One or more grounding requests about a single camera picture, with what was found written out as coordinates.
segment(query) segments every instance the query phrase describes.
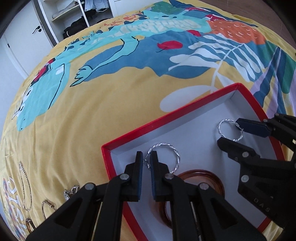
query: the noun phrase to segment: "twisted silver ring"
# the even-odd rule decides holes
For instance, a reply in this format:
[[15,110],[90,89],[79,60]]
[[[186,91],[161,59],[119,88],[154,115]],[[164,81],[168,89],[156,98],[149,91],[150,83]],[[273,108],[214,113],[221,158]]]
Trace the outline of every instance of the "twisted silver ring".
[[145,157],[145,159],[143,160],[143,162],[146,162],[147,167],[148,167],[148,169],[150,170],[150,165],[149,165],[149,163],[148,163],[148,161],[147,161],[147,157],[150,155],[150,153],[151,153],[156,147],[159,147],[159,146],[167,146],[167,147],[173,149],[173,151],[175,152],[175,154],[176,154],[176,156],[177,156],[176,166],[175,166],[175,169],[174,169],[173,171],[170,172],[170,174],[173,174],[175,171],[178,170],[179,165],[180,165],[180,159],[181,159],[181,158],[180,158],[180,155],[179,155],[179,152],[177,151],[177,149],[174,148],[171,144],[167,144],[167,143],[164,143],[164,142],[163,142],[163,143],[159,143],[159,144],[155,144],[154,146],[152,146],[152,147],[149,149],[148,154],[146,155],[146,157]]
[[221,130],[220,130],[221,124],[222,124],[223,122],[230,122],[230,123],[233,123],[233,124],[236,125],[236,127],[238,127],[238,128],[240,129],[240,131],[241,131],[241,135],[240,135],[240,137],[239,137],[238,139],[233,139],[233,141],[235,141],[235,142],[240,141],[240,140],[242,139],[243,135],[244,135],[244,129],[242,129],[242,128],[239,126],[239,124],[236,123],[234,120],[229,120],[229,119],[221,120],[220,123],[219,123],[219,125],[218,125],[218,130],[219,130],[219,134],[220,134],[222,137],[224,137],[224,138],[227,138],[227,137],[224,136],[224,135],[221,133]]

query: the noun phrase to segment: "white leaf pattern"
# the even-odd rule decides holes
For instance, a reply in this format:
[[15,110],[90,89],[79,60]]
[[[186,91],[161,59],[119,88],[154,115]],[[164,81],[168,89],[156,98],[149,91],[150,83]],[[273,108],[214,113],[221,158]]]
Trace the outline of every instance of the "white leaf pattern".
[[195,67],[209,67],[209,68],[217,68],[218,65],[215,62],[210,62],[210,61],[206,61],[203,60],[201,57],[199,56],[190,56],[189,58],[187,58],[185,61],[170,67],[168,70],[172,70],[175,67],[178,66],[195,66]]
[[218,77],[223,86],[233,83],[232,80],[218,72],[223,62],[234,66],[246,82],[255,81],[258,78],[258,74],[260,76],[264,69],[264,65],[259,57],[247,44],[240,44],[220,33],[204,35],[198,40],[197,43],[188,47],[191,50],[195,50],[192,54],[181,54],[170,58],[170,61],[177,63],[177,65],[170,67],[169,71],[178,66],[215,68],[211,84],[213,91],[216,77]]
[[217,73],[217,77],[219,78],[219,80],[220,80],[221,84],[223,85],[223,87],[234,84],[234,82],[231,79],[227,78],[224,75],[221,75],[221,74]]
[[195,85],[178,89],[170,93],[160,102],[160,109],[164,112],[174,111],[190,103],[209,90],[211,90],[211,86],[208,85]]

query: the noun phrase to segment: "door handle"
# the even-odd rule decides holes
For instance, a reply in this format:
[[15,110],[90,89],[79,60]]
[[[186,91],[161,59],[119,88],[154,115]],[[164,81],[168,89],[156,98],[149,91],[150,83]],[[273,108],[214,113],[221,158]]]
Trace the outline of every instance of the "door handle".
[[38,30],[39,32],[41,32],[42,30],[41,30],[40,28],[41,28],[41,27],[38,26],[38,27],[34,30],[34,32],[33,32],[32,34],[34,34],[34,33],[36,32],[36,30]]

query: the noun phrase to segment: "bed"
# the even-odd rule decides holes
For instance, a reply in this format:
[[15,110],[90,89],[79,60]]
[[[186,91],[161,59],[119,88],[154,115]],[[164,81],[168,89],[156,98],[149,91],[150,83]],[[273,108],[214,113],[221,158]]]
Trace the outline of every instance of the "bed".
[[[44,200],[58,208],[65,189],[107,182],[103,144],[233,83],[268,117],[296,114],[295,49],[254,20],[201,1],[161,1],[59,43],[5,121],[0,199],[11,232],[25,240],[25,219],[40,225]],[[271,223],[265,235],[280,231]],[[121,240],[136,240],[124,219]]]

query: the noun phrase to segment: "white wall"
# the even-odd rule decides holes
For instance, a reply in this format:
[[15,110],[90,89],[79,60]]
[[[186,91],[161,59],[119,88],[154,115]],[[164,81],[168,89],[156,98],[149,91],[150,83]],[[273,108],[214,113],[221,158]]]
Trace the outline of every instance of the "white wall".
[[4,46],[0,44],[0,135],[9,107],[23,81],[24,78],[8,58]]

